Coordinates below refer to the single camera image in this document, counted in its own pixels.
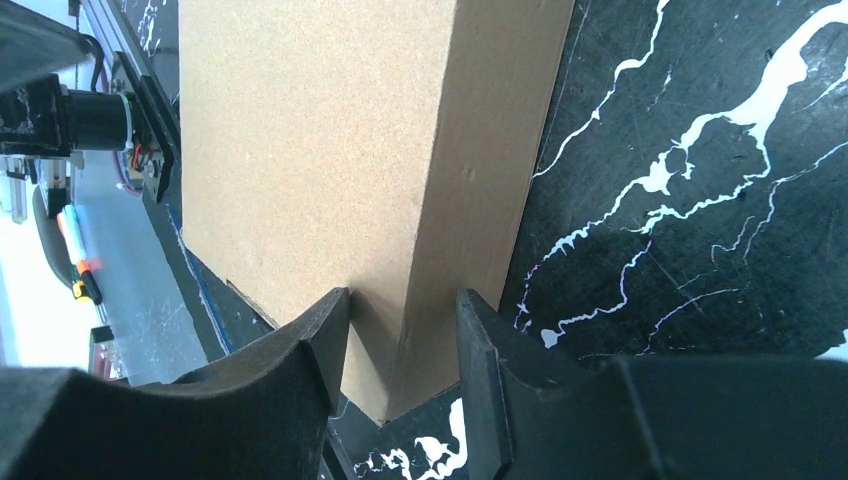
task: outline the white veining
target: white veining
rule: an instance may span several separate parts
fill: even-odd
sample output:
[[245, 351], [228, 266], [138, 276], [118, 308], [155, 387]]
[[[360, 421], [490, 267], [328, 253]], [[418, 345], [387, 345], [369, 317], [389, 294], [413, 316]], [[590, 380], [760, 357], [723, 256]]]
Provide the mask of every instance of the white veining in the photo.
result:
[[400, 469], [406, 480], [443, 480], [450, 477], [456, 470], [465, 466], [468, 461], [468, 444], [465, 439], [465, 416], [462, 411], [462, 399], [454, 400], [448, 415], [451, 435], [459, 443], [456, 452], [447, 443], [434, 437], [419, 437], [414, 445], [424, 450], [430, 469], [413, 479], [409, 455], [400, 448], [393, 448], [388, 454], [372, 452], [364, 462], [353, 466], [359, 478], [364, 478], [371, 472]]
[[660, 90], [660, 93], [658, 93], [657, 96], [654, 97], [654, 101], [651, 102], [650, 105], [648, 105], [648, 108], [645, 109], [646, 112], [650, 112], [656, 104], [660, 103], [660, 97], [662, 97], [666, 90], [668, 90], [668, 85], [671, 83], [671, 78], [671, 67], [669, 67], [668, 73], [665, 76], [665, 81], [663, 82], [662, 90]]
[[684, 288], [688, 287], [689, 285], [692, 285], [693, 283], [695, 283], [695, 282], [697, 282], [698, 280], [700, 280], [701, 278], [703, 278], [705, 275], [707, 275], [707, 274], [706, 274], [706, 273], [699, 273], [699, 274], [695, 275], [694, 277], [692, 277], [692, 279], [691, 279], [691, 280], [689, 280], [689, 281], [687, 281], [686, 283], [684, 283], [684, 284], [682, 284], [682, 285], [678, 286], [678, 287], [677, 287], [677, 289], [678, 289], [678, 290], [683, 290]]
[[[651, 39], [651, 50], [650, 50], [649, 54], [653, 53], [654, 41], [655, 41], [657, 34], [659, 32], [660, 22], [662, 20], [662, 10], [667, 5], [667, 3], [668, 3], [668, 0], [665, 0], [665, 1], [661, 0], [658, 4], [658, 7], [657, 7], [658, 22], [657, 22], [657, 25], [654, 29], [653, 37]], [[667, 150], [665, 150], [663, 152], [660, 152], [657, 155], [657, 160], [652, 162], [652, 164], [648, 167], [648, 175], [646, 175], [644, 177], [639, 177], [635, 180], [632, 180], [627, 186], [624, 187], [624, 189], [618, 194], [618, 196], [616, 196], [616, 198], [613, 202], [612, 208], [610, 208], [610, 210], [608, 210], [606, 213], [604, 213], [601, 218], [599, 218], [597, 220], [589, 221], [582, 228], [575, 230], [575, 231], [569, 233], [568, 235], [557, 240], [557, 242], [551, 248], [550, 252], [542, 258], [542, 260], [539, 264], [533, 266], [525, 277], [525, 295], [524, 295], [521, 303], [519, 304], [520, 308], [519, 308], [518, 315], [515, 318], [515, 325], [516, 326], [525, 325], [526, 322], [522, 321], [522, 317], [525, 316], [525, 315], [527, 317], [532, 318], [531, 313], [529, 311], [529, 308], [527, 306], [527, 296], [528, 296], [530, 288], [531, 288], [531, 281], [532, 281], [533, 275], [543, 266], [543, 264], [545, 262], [547, 262], [549, 259], [551, 259], [557, 253], [562, 253], [564, 255], [567, 255], [568, 251], [567, 251], [566, 247], [569, 247], [570, 249], [573, 250], [575, 248], [575, 242], [578, 239], [581, 239], [581, 238], [585, 239], [586, 237], [588, 237], [590, 230], [592, 228], [603, 224], [610, 217], [615, 215], [618, 212], [619, 208], [621, 207], [622, 202], [624, 202], [627, 194], [636, 185], [641, 185], [642, 188], [648, 193], [661, 192], [666, 196], [670, 196], [671, 193], [668, 189], [668, 182], [670, 181], [670, 179], [672, 177], [674, 177], [675, 175], [677, 175], [679, 173], [679, 176], [682, 179], [691, 180], [692, 173], [694, 172], [696, 166], [692, 162], [692, 159], [689, 157], [689, 150], [701, 138], [701, 134], [702, 134], [704, 128], [706, 127], [706, 125], [708, 123], [710, 123], [712, 121], [716, 121], [716, 120], [721, 120], [721, 121], [728, 122], [730, 124], [749, 127], [746, 133], [751, 138], [754, 139], [755, 144], [756, 144], [756, 148], [760, 152], [760, 154], [762, 155], [762, 169], [757, 173], [742, 175], [739, 183], [730, 192], [721, 193], [721, 194], [715, 195], [712, 198], [705, 198], [705, 199], [695, 203], [688, 210], [681, 212], [681, 211], [678, 211], [677, 209], [675, 209], [673, 207], [669, 207], [669, 206], [663, 204], [659, 208], [656, 208], [656, 209], [649, 211], [647, 213], [647, 215], [646, 215], [647, 220], [644, 222], [644, 224], [642, 224], [640, 227], [637, 227], [637, 228], [627, 229], [627, 231], [632, 232], [632, 233], [643, 234], [643, 235], [650, 235], [653, 232], [654, 227], [656, 227], [657, 224], [659, 224], [660, 222], [662, 222], [663, 220], [665, 220], [667, 218], [687, 220], [692, 215], [694, 215], [695, 213], [697, 213], [701, 210], [704, 210], [704, 209], [709, 208], [709, 207], [714, 206], [714, 205], [722, 204], [722, 203], [737, 199], [739, 197], [739, 195], [741, 194], [741, 192], [743, 190], [745, 190], [746, 188], [750, 187], [751, 185], [753, 185], [756, 180], [762, 180], [762, 179], [768, 178], [769, 175], [772, 173], [772, 161], [771, 161], [771, 158], [769, 156], [768, 149], [766, 148], [766, 145], [765, 145], [765, 139], [766, 139], [766, 135], [768, 133], [768, 130], [771, 127], [772, 123], [774, 122], [775, 118], [777, 117], [777, 114], [778, 114], [780, 108], [783, 106], [784, 101], [786, 100], [786, 97], [787, 97], [787, 94], [788, 94], [788, 91], [789, 91], [789, 87], [798, 83], [798, 82], [802, 82], [807, 78], [807, 64], [804, 62], [804, 59], [801, 56], [801, 49], [807, 43], [809, 43], [809, 41], [812, 39], [813, 35], [815, 35], [822, 28], [824, 28], [825, 26], [827, 26], [831, 23], [848, 24], [848, 0], [843, 0], [839, 3], [825, 7], [823, 9], [819, 10], [818, 12], [814, 12], [810, 16], [810, 18], [808, 18], [774, 52], [774, 55], [772, 56], [771, 60], [769, 61], [769, 63], [764, 68], [763, 75], [762, 75], [762, 78], [760, 80], [760, 83], [759, 83], [757, 89], [754, 91], [754, 93], [750, 97], [748, 97], [745, 101], [743, 101], [742, 103], [740, 103], [738, 106], [736, 106], [735, 108], [733, 108], [731, 110], [728, 110], [728, 111], [725, 111], [725, 112], [718, 112], [718, 113], [701, 115], [701, 116], [697, 117], [692, 122], [692, 124], [689, 126], [689, 128], [680, 136], [680, 139], [678, 141], [673, 141], [670, 148], [668, 148]], [[644, 61], [642, 63], [637, 62], [638, 66], [633, 67], [633, 68], [639, 68], [642, 65], [644, 65], [644, 62], [647, 61], [647, 58], [649, 56], [650, 55], [646, 55], [643, 59]], [[621, 66], [624, 65], [627, 62], [630, 62], [630, 60], [622, 63], [621, 65], [619, 65], [619, 68], [616, 69], [616, 77], [615, 77], [616, 80], [618, 78], [618, 73], [620, 72]], [[846, 62], [846, 73], [843, 74], [843, 77], [846, 77], [846, 80], [840, 79], [839, 81], [835, 82], [833, 85], [831, 85], [832, 88], [829, 88], [829, 91], [826, 91], [822, 96], [825, 96], [827, 93], [830, 93], [830, 91], [833, 91], [834, 89], [836, 89], [841, 83], [848, 80], [848, 62]], [[593, 119], [599, 119], [600, 107], [603, 106], [607, 102], [607, 100], [609, 100], [609, 98], [612, 96], [612, 93], [614, 93], [614, 92], [615, 92], [615, 85], [613, 85], [613, 88], [609, 91], [607, 97], [604, 98], [603, 102], [592, 113]], [[576, 132], [573, 132], [572, 134], [570, 134], [566, 138], [566, 140], [562, 144], [562, 147], [560, 148], [560, 152], [557, 155], [557, 160], [560, 158], [562, 151], [565, 148], [565, 146], [574, 137], [580, 135], [581, 133], [583, 133], [583, 131], [586, 130], [586, 128], [588, 128], [588, 123], [585, 124], [580, 129], [578, 129]], [[756, 238], [756, 236], [759, 233], [762, 232], [765, 225], [767, 225], [772, 220], [773, 215], [775, 213], [774, 196], [775, 196], [778, 188], [785, 183], [791, 182], [791, 181], [793, 181], [797, 178], [800, 178], [803, 175], [806, 175], [810, 171], [817, 169], [818, 166], [821, 164], [821, 162], [823, 160], [830, 157], [833, 153], [835, 153], [837, 150], [841, 149], [844, 145], [845, 144], [842, 144], [842, 145], [835, 147], [833, 150], [828, 152], [822, 158], [818, 159], [812, 166], [808, 167], [807, 169], [804, 169], [801, 172], [797, 172], [797, 173], [790, 175], [788, 177], [778, 179], [778, 180], [776, 180], [772, 183], [772, 191], [771, 191], [771, 195], [769, 196], [770, 210], [769, 210], [768, 214], [766, 215], [766, 217], [757, 224], [757, 228], [754, 229], [754, 232], [749, 236], [749, 238], [746, 242], [746, 250], [745, 250], [745, 254], [744, 254], [743, 258], [747, 258], [748, 253], [750, 252], [751, 245], [752, 245], [754, 238]], [[686, 168], [685, 168], [685, 171], [683, 171], [682, 173], [668, 171], [666, 160], [668, 158], [668, 155], [674, 150], [681, 151], [685, 155]], [[554, 166], [555, 163], [556, 163], [556, 160], [554, 161], [554, 163], [552, 163], [550, 166], [548, 166], [548, 168], [537, 173], [536, 176], [544, 175], [545, 173], [550, 171], [550, 169]], [[718, 249], [718, 248], [721, 248], [725, 251], [736, 250], [736, 248], [738, 248], [739, 245], [741, 245], [742, 242], [744, 241], [744, 236], [746, 234], [746, 231], [748, 230], [748, 225], [751, 222], [751, 220], [752, 219], [749, 218], [748, 220], [745, 221], [744, 225], [742, 226], [741, 231], [739, 232], [739, 235], [737, 236], [737, 241], [734, 243], [733, 246], [722, 247], [722, 246], [718, 246], [718, 245], [713, 245], [712, 248], [711, 248], [711, 257], [713, 259], [715, 258], [714, 253], [715, 253], [716, 249]], [[639, 255], [641, 255], [641, 252], [639, 254], [637, 254], [637, 256], [634, 257], [634, 259], [632, 259], [630, 261], [630, 263], [628, 263], [627, 265], [633, 264], [634, 261], [638, 258]], [[627, 271], [627, 268], [622, 269], [623, 274], [626, 274], [626, 271]], [[695, 277], [695, 279], [693, 279], [691, 281], [694, 281], [699, 277], [700, 277], [700, 275]], [[621, 284], [623, 284], [623, 282], [624, 282], [624, 278], [622, 277], [621, 278]], [[713, 293], [705, 294], [705, 295], [712, 296], [712, 295], [715, 295], [715, 294], [718, 294], [718, 293], [720, 293], [720, 292], [713, 292]], [[697, 301], [698, 298], [699, 297], [695, 297], [694, 299], [689, 300], [689, 302], [695, 302], [695, 301]], [[621, 307], [618, 307], [618, 308], [616, 308], [615, 310], [612, 310], [612, 311], [620, 310], [623, 307], [624, 306], [622, 305]], [[679, 311], [680, 308], [683, 308], [683, 306], [678, 307], [678, 309], [673, 310], [672, 314]], [[586, 314], [586, 315], [581, 315], [579, 317], [574, 317], [572, 319], [561, 320], [559, 322], [560, 331], [558, 331], [558, 332], [554, 332], [552, 330], [543, 330], [541, 332], [541, 336], [542, 336], [542, 339], [545, 342], [545, 345], [548, 348], [551, 348], [554, 345], [556, 345], [559, 337], [566, 334], [565, 330], [562, 328], [564, 325], [567, 325], [567, 324], [570, 324], [570, 323], [575, 323], [577, 321], [583, 321], [583, 320], [588, 320], [590, 318], [594, 318], [598, 313], [605, 313], [604, 309], [602, 309], [602, 308], [595, 308], [593, 310], [593, 312], [597, 312], [597, 313]]]
[[591, 313], [584, 313], [582, 315], [577, 315], [576, 317], [571, 317], [571, 318], [567, 318], [565, 320], [560, 320], [559, 323], [558, 323], [558, 329], [559, 329], [558, 331], [550, 330], [550, 329], [547, 329], [547, 328], [542, 329], [541, 335], [542, 335], [542, 340], [545, 342], [545, 347], [551, 348], [554, 345], [556, 345], [557, 342], [559, 341], [559, 337], [565, 335], [565, 327], [568, 326], [568, 325], [571, 325], [572, 323], [582, 322], [584, 320], [591, 320], [591, 319], [597, 317], [598, 315], [600, 315], [602, 313], [606, 313], [606, 314], [615, 313], [615, 312], [621, 310], [622, 308], [624, 308], [624, 306], [627, 305], [627, 302], [629, 300], [627, 298], [627, 291], [626, 291], [625, 285], [624, 285], [625, 277], [627, 277], [627, 270], [636, 266], [636, 263], [639, 261], [639, 258], [641, 258], [642, 255], [645, 255], [646, 253], [648, 253], [648, 250], [651, 249], [652, 244], [653, 244], [653, 242], [649, 241], [648, 245], [645, 247], [644, 250], [639, 251], [639, 253], [637, 253], [632, 259], [630, 259], [630, 262], [626, 263], [623, 267], [621, 267], [621, 274], [619, 275], [619, 280], [618, 280], [618, 292], [621, 294], [621, 301], [620, 302], [618, 302], [617, 304], [615, 304], [615, 305], [613, 305], [612, 307], [609, 307], [609, 308], [597, 307], [594, 310], [592, 310]]
[[594, 122], [595, 120], [601, 119], [601, 108], [603, 108], [604, 104], [606, 104], [607, 101], [615, 93], [615, 85], [616, 85], [616, 83], [618, 83], [618, 77], [621, 76], [621, 73], [626, 71], [626, 70], [633, 70], [633, 69], [637, 69], [637, 68], [642, 68], [642, 66], [645, 65], [645, 63], [648, 62], [648, 58], [650, 58], [651, 55], [653, 55], [653, 53], [654, 53], [654, 43], [657, 39], [657, 34], [659, 34], [660, 26], [662, 25], [663, 9], [665, 9], [665, 6], [668, 5], [669, 1], [670, 0], [659, 0], [659, 3], [657, 4], [657, 23], [656, 23], [656, 25], [654, 25], [654, 31], [653, 31], [653, 34], [651, 35], [650, 48], [645, 53], [645, 55], [641, 59], [637, 60], [635, 58], [630, 58], [630, 59], [627, 59], [627, 60], [621, 62], [620, 64], [618, 64], [618, 66], [615, 68], [615, 74], [613, 75], [612, 88], [609, 91], [607, 91], [607, 94], [604, 96], [604, 99], [601, 100], [601, 103], [598, 104], [598, 106], [595, 107], [595, 109], [592, 111], [592, 115], [589, 117], [589, 120], [586, 120], [586, 123], [584, 123], [582, 127], [580, 127], [576, 131], [569, 134], [565, 138], [565, 140], [563, 140], [562, 144], [559, 147], [559, 151], [557, 152], [557, 155], [554, 158], [554, 160], [551, 162], [551, 164], [548, 165], [545, 169], [536, 172], [533, 175], [533, 178], [541, 177], [542, 175], [551, 171], [551, 169], [554, 168], [554, 166], [556, 166], [557, 162], [562, 157], [562, 152], [565, 150], [565, 146], [568, 145], [571, 142], [571, 140], [573, 140], [575, 137], [577, 137], [578, 135], [580, 135], [581, 133], [586, 131], [586, 129], [589, 128], [589, 125], [591, 125], [592, 122]]
[[141, 20], [139, 20], [138, 27], [136, 28], [141, 49], [149, 57], [155, 55], [156, 49], [159, 48], [159, 43], [162, 41], [161, 38], [155, 41], [153, 39], [153, 31], [156, 28], [156, 17], [158, 14], [159, 7], [153, 5], [153, 0], [147, 0], [147, 5], [144, 7]]
[[[585, 9], [580, 4], [577, 4], [575, 6], [577, 7], [577, 9], [580, 10], [580, 13], [583, 14], [583, 17], [580, 19], [580, 26], [577, 27], [577, 34], [575, 35], [575, 38], [574, 38], [574, 45], [571, 46], [571, 53], [568, 54], [568, 60], [565, 62], [565, 67], [564, 67], [565, 73], [562, 76], [563, 83], [568, 81], [568, 73], [571, 71], [571, 64], [574, 61], [574, 54], [575, 54], [575, 52], [577, 52], [577, 45], [580, 43], [581, 39], [583, 38], [582, 37], [583, 26], [586, 25], [586, 19], [589, 18], [589, 12], [592, 10], [592, 1], [589, 0], [589, 2], [586, 4]], [[550, 134], [551, 128], [553, 128], [553, 124], [554, 124], [554, 121], [556, 120], [556, 116], [560, 111], [559, 105], [562, 102], [562, 97], [563, 97], [564, 94], [565, 94], [565, 88], [560, 88], [559, 89], [559, 95], [557, 95], [557, 100], [552, 106], [554, 116], [553, 116], [553, 119], [551, 120], [550, 125], [548, 125], [547, 133], [544, 135], [544, 140], [543, 140], [544, 143], [542, 143], [542, 148], [541, 148], [540, 153], [539, 153], [540, 156], [543, 156], [548, 149], [548, 142], [550, 142], [550, 140], [551, 140], [551, 134]]]
[[723, 293], [740, 292], [740, 291], [741, 291], [741, 289], [738, 289], [738, 288], [724, 288], [724, 289], [721, 289], [721, 290], [716, 290], [714, 292], [704, 293], [704, 294], [698, 295], [697, 297], [692, 297], [689, 300], [681, 303], [680, 305], [678, 305], [677, 307], [672, 309], [670, 312], [665, 314], [662, 318], [660, 318], [659, 321], [656, 323], [656, 325], [654, 325], [654, 331], [651, 332], [648, 335], [648, 346], [645, 347], [645, 350], [643, 350], [642, 353], [640, 353], [638, 355], [644, 355], [651, 350], [651, 342], [654, 340], [654, 337], [658, 333], [660, 333], [660, 328], [662, 328], [665, 321], [668, 320], [669, 318], [673, 317], [674, 315], [676, 315], [681, 310], [685, 309], [686, 307], [688, 307], [688, 306], [690, 306], [694, 303], [697, 303], [698, 300], [702, 300], [702, 299], [707, 298], [707, 297], [713, 297], [715, 295], [721, 295]]
[[822, 98], [826, 97], [826, 96], [827, 96], [827, 95], [829, 95], [831, 92], [833, 92], [834, 90], [836, 90], [837, 88], [839, 88], [840, 86], [842, 86], [842, 84], [843, 84], [843, 83], [845, 83], [845, 82], [848, 82], [848, 58], [846, 58], [846, 59], [845, 59], [845, 70], [843, 70], [843, 71], [842, 71], [842, 76], [841, 76], [841, 77], [839, 77], [839, 80], [837, 80], [837, 81], [833, 82], [832, 84], [830, 84], [830, 86], [829, 86], [829, 87], [827, 87], [827, 89], [826, 89], [826, 90], [825, 90], [825, 91], [824, 91], [821, 95], [819, 95], [819, 97], [818, 97], [818, 98], [816, 98], [815, 100], [813, 100], [813, 102], [812, 102], [812, 103], [810, 103], [809, 105], [807, 105], [806, 107], [804, 107], [804, 109], [806, 110], [807, 108], [810, 108], [810, 107], [812, 107], [813, 105], [815, 105], [815, 104], [819, 103], [819, 101], [820, 101]]

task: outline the black table surface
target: black table surface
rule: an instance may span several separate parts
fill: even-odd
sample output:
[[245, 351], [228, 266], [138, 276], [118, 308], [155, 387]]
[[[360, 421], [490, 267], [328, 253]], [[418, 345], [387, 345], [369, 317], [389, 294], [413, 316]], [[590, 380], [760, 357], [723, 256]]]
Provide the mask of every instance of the black table surface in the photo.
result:
[[[177, 0], [125, 4], [178, 104]], [[844, 343], [846, 23], [835, 0], [577, 0], [505, 321], [589, 369]], [[165, 203], [152, 222], [179, 217], [179, 182]], [[229, 347], [268, 332], [200, 271]], [[362, 477], [466, 478], [458, 402], [454, 388], [377, 429], [343, 401], [331, 423]]]

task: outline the cable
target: cable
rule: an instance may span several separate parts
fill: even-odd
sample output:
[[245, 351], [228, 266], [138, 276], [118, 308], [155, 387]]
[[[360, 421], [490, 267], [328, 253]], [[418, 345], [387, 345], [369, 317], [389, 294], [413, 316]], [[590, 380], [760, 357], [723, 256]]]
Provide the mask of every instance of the cable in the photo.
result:
[[106, 59], [106, 53], [103, 51], [103, 46], [100, 42], [91, 35], [82, 34], [82, 37], [88, 42], [91, 47], [91, 54], [94, 55], [94, 72], [91, 74], [91, 91], [97, 92], [97, 79], [103, 73], [103, 63]]
[[141, 191], [133, 188], [124, 176], [124, 170], [121, 168], [121, 160], [118, 157], [118, 152], [112, 152], [112, 163], [115, 166], [115, 173], [118, 175], [118, 186], [120, 189], [134, 197], [140, 197]]
[[130, 161], [130, 166], [135, 171], [140, 171], [139, 167], [141, 166], [139, 160], [141, 159], [141, 145], [136, 145], [135, 150], [133, 150], [132, 160]]

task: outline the black cable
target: black cable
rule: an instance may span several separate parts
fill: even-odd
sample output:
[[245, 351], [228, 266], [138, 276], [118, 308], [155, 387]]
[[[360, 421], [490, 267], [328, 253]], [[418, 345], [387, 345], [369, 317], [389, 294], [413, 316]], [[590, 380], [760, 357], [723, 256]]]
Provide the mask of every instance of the black cable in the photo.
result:
[[106, 54], [103, 52], [103, 47], [100, 45], [100, 42], [97, 41], [96, 38], [91, 35], [82, 35], [83, 38], [88, 42], [91, 46], [90, 53], [94, 55], [94, 72], [91, 74], [91, 91], [97, 91], [97, 79], [100, 78], [100, 73], [103, 71], [103, 63], [106, 59]]

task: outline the brown cardboard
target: brown cardboard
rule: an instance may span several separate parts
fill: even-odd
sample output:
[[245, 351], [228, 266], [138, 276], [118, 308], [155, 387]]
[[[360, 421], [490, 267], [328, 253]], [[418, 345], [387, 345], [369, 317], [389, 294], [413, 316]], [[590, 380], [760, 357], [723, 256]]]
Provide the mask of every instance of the brown cardboard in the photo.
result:
[[351, 287], [377, 422], [457, 381], [458, 288], [500, 300], [572, 3], [180, 2], [186, 243], [274, 323]]

